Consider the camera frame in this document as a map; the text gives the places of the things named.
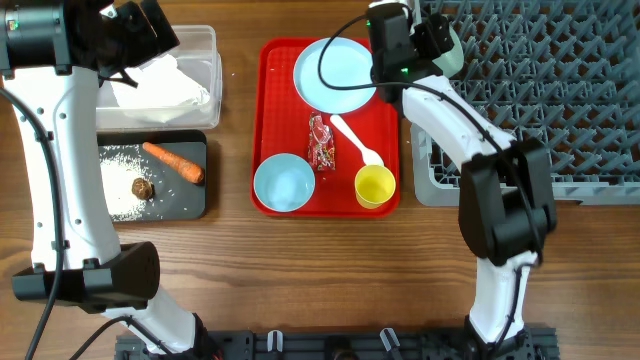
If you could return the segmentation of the yellow plastic cup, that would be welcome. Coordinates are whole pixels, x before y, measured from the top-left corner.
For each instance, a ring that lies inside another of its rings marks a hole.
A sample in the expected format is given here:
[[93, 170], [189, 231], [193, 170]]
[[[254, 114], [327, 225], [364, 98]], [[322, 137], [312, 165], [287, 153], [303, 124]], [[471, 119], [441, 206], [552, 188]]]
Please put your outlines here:
[[357, 172], [354, 187], [357, 202], [365, 209], [375, 209], [393, 197], [396, 179], [385, 166], [366, 165]]

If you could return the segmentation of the light blue bowl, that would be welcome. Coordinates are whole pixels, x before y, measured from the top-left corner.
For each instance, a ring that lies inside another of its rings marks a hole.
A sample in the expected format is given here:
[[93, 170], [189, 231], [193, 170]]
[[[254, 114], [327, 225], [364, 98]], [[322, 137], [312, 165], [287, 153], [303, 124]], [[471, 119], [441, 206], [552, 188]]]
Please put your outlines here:
[[254, 174], [253, 190], [261, 205], [278, 213], [296, 211], [312, 198], [316, 177], [300, 156], [280, 153], [264, 160]]

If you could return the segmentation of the green bowl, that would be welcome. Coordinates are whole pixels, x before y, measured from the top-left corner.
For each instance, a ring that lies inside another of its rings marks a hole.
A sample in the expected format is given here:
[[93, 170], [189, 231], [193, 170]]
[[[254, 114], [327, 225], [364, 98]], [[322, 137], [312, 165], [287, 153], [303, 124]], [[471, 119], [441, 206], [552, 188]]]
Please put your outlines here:
[[445, 77], [452, 78], [462, 70], [464, 54], [460, 39], [452, 27], [449, 27], [449, 37], [453, 41], [453, 48], [434, 59], [433, 63], [440, 68]]

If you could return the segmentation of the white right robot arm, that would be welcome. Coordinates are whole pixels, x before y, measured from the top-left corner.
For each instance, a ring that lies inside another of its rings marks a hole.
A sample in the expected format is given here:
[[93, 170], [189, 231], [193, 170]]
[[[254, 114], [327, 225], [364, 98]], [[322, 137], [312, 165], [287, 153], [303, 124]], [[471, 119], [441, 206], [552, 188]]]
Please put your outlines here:
[[376, 1], [365, 18], [381, 98], [426, 132], [460, 172], [458, 223], [477, 258], [465, 353], [492, 359], [515, 351], [524, 344], [527, 278], [557, 225], [545, 147], [495, 126], [453, 89], [450, 78], [464, 54], [446, 16]]

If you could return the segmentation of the red snack wrapper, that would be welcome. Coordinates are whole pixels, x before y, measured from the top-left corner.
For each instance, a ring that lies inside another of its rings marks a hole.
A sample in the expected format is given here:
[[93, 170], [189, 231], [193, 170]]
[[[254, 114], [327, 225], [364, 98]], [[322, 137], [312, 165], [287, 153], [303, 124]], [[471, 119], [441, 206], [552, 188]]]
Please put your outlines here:
[[314, 171], [336, 169], [333, 133], [320, 113], [310, 116], [307, 162]]

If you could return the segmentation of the white napkin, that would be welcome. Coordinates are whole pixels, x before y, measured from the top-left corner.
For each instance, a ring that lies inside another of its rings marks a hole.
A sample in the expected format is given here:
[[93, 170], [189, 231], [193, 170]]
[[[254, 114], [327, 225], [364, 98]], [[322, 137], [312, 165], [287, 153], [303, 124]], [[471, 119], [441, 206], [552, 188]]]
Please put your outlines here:
[[125, 74], [137, 86], [110, 82], [115, 108], [127, 116], [145, 121], [168, 123], [211, 99], [210, 92], [178, 67], [173, 55], [163, 55], [142, 67], [131, 67]]

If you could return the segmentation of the brown mushroom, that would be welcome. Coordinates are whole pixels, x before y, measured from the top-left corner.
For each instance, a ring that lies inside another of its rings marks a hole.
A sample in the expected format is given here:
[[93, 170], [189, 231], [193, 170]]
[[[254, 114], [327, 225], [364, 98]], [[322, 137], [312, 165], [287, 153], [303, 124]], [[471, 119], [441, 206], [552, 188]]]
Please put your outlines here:
[[147, 179], [136, 178], [133, 180], [131, 192], [139, 200], [147, 201], [154, 196], [154, 186]]

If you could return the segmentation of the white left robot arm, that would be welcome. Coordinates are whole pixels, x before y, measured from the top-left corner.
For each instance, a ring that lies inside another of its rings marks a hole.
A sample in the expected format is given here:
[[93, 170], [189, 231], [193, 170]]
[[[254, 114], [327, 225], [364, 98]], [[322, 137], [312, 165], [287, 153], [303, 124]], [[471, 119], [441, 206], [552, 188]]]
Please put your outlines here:
[[124, 244], [109, 215], [97, 142], [106, 81], [178, 45], [155, 1], [5, 1], [1, 93], [19, 125], [35, 229], [31, 264], [12, 279], [26, 302], [120, 323], [169, 359], [219, 359], [202, 320], [160, 284], [150, 242]]

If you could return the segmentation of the light blue plate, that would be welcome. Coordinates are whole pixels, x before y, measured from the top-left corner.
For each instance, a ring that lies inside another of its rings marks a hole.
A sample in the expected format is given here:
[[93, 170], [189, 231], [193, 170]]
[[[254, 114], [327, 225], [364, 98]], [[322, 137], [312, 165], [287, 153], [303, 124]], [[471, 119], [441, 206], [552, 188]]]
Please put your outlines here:
[[[298, 56], [293, 82], [302, 100], [313, 109], [327, 114], [345, 114], [363, 107], [375, 94], [374, 88], [334, 90], [326, 87], [318, 75], [318, 62], [328, 38], [307, 46]], [[321, 74], [334, 86], [371, 84], [373, 62], [370, 51], [360, 43], [337, 37], [324, 53]]]

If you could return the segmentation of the orange carrot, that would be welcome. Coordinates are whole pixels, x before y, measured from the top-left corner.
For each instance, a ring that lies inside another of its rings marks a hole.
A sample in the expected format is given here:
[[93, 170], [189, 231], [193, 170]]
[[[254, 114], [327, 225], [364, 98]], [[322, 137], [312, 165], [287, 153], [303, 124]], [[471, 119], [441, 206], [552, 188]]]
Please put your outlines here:
[[182, 178], [193, 184], [200, 184], [205, 177], [202, 167], [156, 144], [144, 142], [142, 148], [159, 161], [176, 171]]

